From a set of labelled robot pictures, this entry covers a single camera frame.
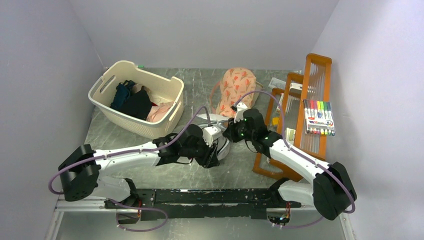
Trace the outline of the white mesh laundry bag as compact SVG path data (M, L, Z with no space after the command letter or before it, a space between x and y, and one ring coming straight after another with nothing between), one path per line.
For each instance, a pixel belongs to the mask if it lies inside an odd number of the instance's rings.
M219 114L209 115L210 123L202 123L199 125L201 130L205 127L214 126L221 129L222 136L214 141L217 144L217 158L219 161L223 160L230 151L230 141L223 136L223 132L226 130L225 123L228 123L229 117L222 116Z

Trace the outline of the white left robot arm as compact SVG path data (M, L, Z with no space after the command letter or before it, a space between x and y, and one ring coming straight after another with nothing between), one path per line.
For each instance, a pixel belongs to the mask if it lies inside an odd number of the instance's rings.
M219 166L228 152L229 140L219 127L195 124L179 133L134 147L94 150L90 144L83 144L58 167L62 194L68 202L97 196L132 208L139 200L134 182L129 178L113 178L112 173L136 167L179 164L180 158L196 161L208 169Z

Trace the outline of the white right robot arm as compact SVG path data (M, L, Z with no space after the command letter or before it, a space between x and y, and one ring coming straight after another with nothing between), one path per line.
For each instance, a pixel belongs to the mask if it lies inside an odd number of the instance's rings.
M319 160L290 144L281 134L271 131L255 108L233 106L236 115L228 121L223 135L231 142L251 142L254 149L271 160L286 165L304 182L284 180L270 193L270 202L282 207L297 202L314 207L327 220L356 210L357 194L346 167L340 162Z

